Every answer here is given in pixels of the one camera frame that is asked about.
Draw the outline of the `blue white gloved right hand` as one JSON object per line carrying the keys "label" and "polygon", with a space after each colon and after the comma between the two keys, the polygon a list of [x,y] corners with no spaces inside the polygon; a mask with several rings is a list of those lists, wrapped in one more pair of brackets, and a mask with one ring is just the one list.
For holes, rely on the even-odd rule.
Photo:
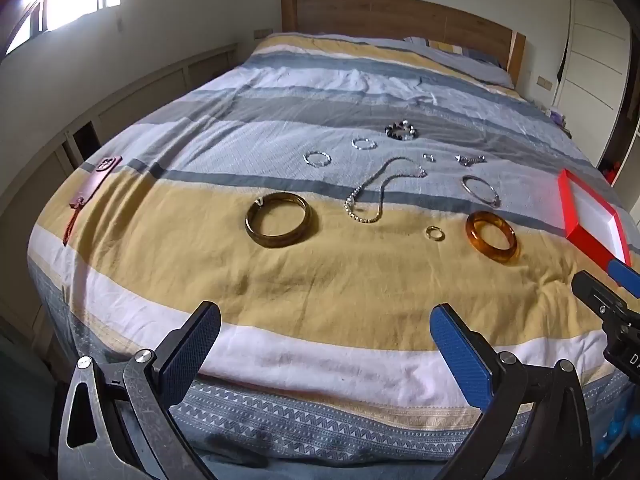
{"label": "blue white gloved right hand", "polygon": [[617,405],[608,429],[594,448],[594,459],[602,460],[620,439],[639,439],[639,387],[634,386]]}

